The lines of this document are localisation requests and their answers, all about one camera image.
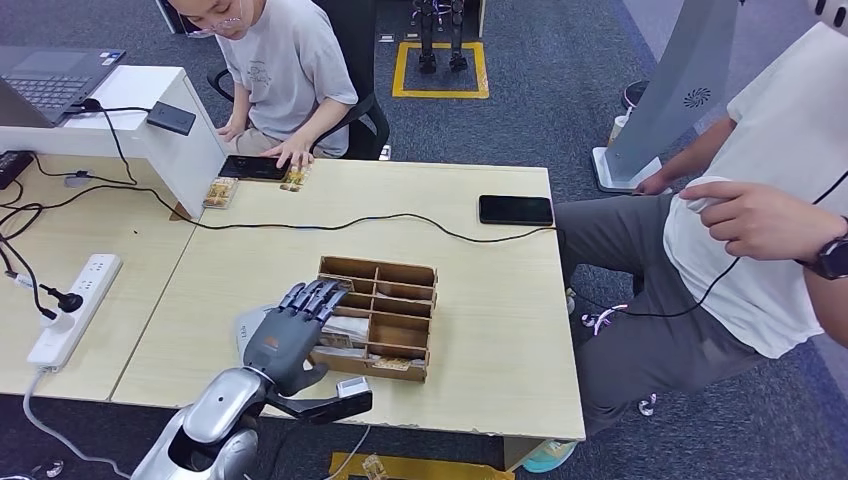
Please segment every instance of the laptop keyboard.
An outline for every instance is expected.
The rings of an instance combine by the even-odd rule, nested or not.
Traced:
[[[67,75],[17,75],[0,76],[36,108],[64,109],[68,102],[76,99],[80,90],[91,77]]]

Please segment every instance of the power strip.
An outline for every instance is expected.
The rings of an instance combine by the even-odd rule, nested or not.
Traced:
[[[96,253],[88,259],[68,291],[82,297],[82,307],[66,314],[73,319],[73,325],[70,328],[45,328],[29,352],[29,363],[49,367],[54,371],[65,366],[85,333],[88,323],[97,312],[97,307],[109,291],[112,281],[118,275],[121,265],[121,259],[117,255]]]

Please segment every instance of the man's left hand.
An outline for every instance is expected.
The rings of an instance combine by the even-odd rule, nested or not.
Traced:
[[[309,165],[312,165],[312,162],[315,161],[315,157],[313,157],[312,153],[310,153],[311,148],[311,141],[294,134],[276,147],[262,152],[260,156],[279,157],[279,160],[277,160],[277,168],[283,168],[283,165],[286,164],[286,160],[291,157],[291,168],[293,171],[298,171],[301,168],[306,168]]]
[[[723,201],[705,208],[701,223],[735,257],[812,262],[824,245],[848,232],[844,218],[767,185],[705,183],[684,189],[680,198]]]

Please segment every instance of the person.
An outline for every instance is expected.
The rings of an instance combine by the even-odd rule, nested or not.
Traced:
[[[848,278],[816,267],[848,234],[846,78],[848,38],[819,23],[644,180],[643,195],[556,206],[566,285],[578,264],[644,278],[629,314],[576,350],[588,437],[652,392],[697,391],[822,332],[848,346]],[[731,181],[662,194],[704,170]],[[701,198],[720,203],[687,208]],[[573,450],[551,442],[525,467],[551,470]]]
[[[347,151],[348,129],[313,143],[358,101],[327,14],[310,0],[170,0],[215,33],[233,77],[233,111],[218,134],[232,153],[282,168]]]

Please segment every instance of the yellow tape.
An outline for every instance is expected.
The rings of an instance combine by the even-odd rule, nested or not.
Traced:
[[[483,42],[467,42],[462,48],[471,49],[474,52],[474,67],[477,74],[477,90],[406,90],[404,79],[406,78],[406,59],[411,48],[421,48],[420,43],[400,42],[398,44],[398,56],[395,61],[395,78],[392,82],[393,97],[414,98],[489,98],[489,76],[486,73],[486,55],[483,53]],[[450,43],[434,43],[433,48],[450,48]]]
[[[330,473],[338,469],[347,453],[334,452]],[[348,480],[351,475],[366,477],[362,462],[369,455],[356,454],[347,466],[336,476],[338,480]],[[514,473],[495,470],[488,465],[471,463],[443,462],[441,460],[422,460],[419,458],[384,457],[380,461],[386,469],[389,478],[404,480],[515,480]]]

